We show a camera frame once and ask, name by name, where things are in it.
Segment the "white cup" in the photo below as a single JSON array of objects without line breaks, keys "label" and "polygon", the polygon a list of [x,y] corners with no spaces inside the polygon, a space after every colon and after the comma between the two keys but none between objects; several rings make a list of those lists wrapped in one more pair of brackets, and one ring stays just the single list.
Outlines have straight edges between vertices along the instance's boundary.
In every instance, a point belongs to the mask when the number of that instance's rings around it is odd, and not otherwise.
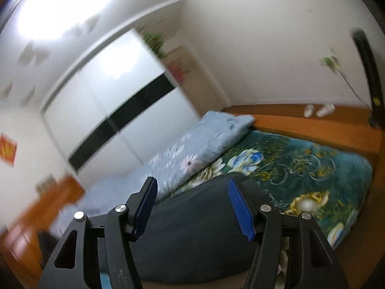
[{"label": "white cup", "polygon": [[304,107],[303,116],[304,118],[311,118],[314,114],[314,106],[313,105],[306,105]]},{"label": "white cup", "polygon": [[325,104],[323,105],[323,107],[321,107],[321,109],[319,109],[316,112],[316,116],[319,118],[324,118],[334,113],[334,111],[335,111],[335,106],[333,104]]}]

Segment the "black and white fleece jacket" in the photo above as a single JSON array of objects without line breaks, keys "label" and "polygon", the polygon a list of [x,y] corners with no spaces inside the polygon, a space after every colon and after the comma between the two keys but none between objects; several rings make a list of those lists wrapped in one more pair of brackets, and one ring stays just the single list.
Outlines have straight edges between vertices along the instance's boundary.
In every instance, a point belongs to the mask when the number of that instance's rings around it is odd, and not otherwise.
[{"label": "black and white fleece jacket", "polygon": [[[263,193],[251,178],[231,172],[155,201],[144,234],[130,243],[141,284],[206,283],[250,268],[257,244],[248,241],[239,227],[228,196],[232,178],[243,182],[251,196]],[[101,288],[112,288],[102,239],[98,264]]]}]

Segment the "red wall decoration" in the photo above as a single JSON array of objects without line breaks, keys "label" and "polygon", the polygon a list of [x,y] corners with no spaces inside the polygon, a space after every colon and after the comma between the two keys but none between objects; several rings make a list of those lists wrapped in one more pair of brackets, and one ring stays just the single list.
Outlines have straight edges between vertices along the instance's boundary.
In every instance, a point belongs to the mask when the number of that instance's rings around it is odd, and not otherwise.
[{"label": "red wall decoration", "polygon": [[18,147],[18,144],[16,141],[12,140],[6,134],[1,133],[0,157],[4,163],[8,164],[9,166],[14,166],[17,147]]}]

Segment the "light blue floral quilt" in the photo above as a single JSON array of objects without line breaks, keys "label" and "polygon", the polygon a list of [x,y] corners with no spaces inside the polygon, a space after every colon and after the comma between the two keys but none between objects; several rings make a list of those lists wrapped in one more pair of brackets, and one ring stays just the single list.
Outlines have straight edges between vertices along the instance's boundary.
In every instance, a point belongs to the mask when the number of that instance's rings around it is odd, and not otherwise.
[{"label": "light blue floral quilt", "polygon": [[148,177],[157,180],[157,202],[170,197],[190,178],[236,145],[253,126],[250,115],[209,111],[191,129],[155,154],[148,163],[125,176],[107,176],[86,190],[80,200],[65,206],[49,232],[61,237],[77,211],[89,217],[103,215],[138,192]]}]

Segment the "white black-striped wardrobe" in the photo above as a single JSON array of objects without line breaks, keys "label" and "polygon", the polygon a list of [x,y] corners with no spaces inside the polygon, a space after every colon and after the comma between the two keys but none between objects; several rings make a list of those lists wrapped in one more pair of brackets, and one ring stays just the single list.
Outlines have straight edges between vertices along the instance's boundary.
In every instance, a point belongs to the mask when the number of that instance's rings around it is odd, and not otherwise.
[{"label": "white black-striped wardrobe", "polygon": [[127,175],[200,116],[143,38],[130,30],[58,92],[46,127],[83,187]]}]

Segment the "wooden headboard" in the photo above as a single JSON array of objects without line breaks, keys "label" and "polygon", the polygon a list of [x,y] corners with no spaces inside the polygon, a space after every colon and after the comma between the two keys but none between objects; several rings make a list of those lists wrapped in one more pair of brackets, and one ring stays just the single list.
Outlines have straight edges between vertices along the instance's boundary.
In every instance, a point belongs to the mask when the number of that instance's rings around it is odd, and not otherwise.
[{"label": "wooden headboard", "polygon": [[1,236],[1,256],[22,287],[36,288],[42,274],[37,233],[47,232],[60,210],[77,202],[83,194],[83,187],[74,177],[64,176],[25,208]]}]

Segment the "white wall switch panel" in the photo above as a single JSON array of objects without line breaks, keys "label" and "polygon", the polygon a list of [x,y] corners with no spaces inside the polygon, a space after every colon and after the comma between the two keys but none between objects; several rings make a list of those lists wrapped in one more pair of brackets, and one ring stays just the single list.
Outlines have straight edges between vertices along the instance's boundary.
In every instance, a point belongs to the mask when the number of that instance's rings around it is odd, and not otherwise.
[{"label": "white wall switch panel", "polygon": [[51,174],[45,177],[44,179],[42,179],[41,181],[39,181],[35,185],[35,190],[38,193],[38,195],[41,196],[45,194],[49,189],[51,189],[51,187],[54,187],[55,185],[57,185],[57,181],[55,177]]}]

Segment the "wooden bed footboard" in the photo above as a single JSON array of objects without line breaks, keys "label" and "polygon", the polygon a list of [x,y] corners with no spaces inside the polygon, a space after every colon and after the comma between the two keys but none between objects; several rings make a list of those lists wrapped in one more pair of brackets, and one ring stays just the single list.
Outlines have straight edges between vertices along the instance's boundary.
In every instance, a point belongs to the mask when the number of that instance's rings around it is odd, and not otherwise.
[{"label": "wooden bed footboard", "polygon": [[384,129],[369,124],[366,108],[338,106],[325,118],[303,118],[303,105],[231,106],[225,112],[255,117],[255,127],[329,145],[365,157],[374,170],[365,205],[337,255],[351,288],[384,281]]}]

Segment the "green plant decoration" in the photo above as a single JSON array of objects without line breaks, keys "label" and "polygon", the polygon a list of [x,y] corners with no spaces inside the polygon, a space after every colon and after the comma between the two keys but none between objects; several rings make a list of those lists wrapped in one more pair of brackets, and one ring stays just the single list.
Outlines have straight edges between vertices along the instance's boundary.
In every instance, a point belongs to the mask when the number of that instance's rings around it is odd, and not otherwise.
[{"label": "green plant decoration", "polygon": [[337,53],[334,48],[330,47],[330,55],[324,56],[320,59],[321,66],[325,66],[326,68],[330,69],[332,73],[340,75],[346,85],[349,87],[350,91],[354,94],[354,96],[359,100],[359,102],[366,107],[366,109],[370,110],[370,106],[368,103],[366,103],[354,90],[354,88],[350,85],[348,78],[346,74],[344,73],[343,69],[341,68],[340,60],[337,56]]}]

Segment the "teal floral bed blanket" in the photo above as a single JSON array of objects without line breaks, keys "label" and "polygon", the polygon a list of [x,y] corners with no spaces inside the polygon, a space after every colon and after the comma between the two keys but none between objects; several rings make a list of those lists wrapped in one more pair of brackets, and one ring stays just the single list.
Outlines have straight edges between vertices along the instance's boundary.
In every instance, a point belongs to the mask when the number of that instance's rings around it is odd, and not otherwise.
[{"label": "teal floral bed blanket", "polygon": [[373,179],[372,166],[358,154],[250,131],[174,194],[231,172],[251,178],[283,213],[312,214],[333,249],[355,225]]}]

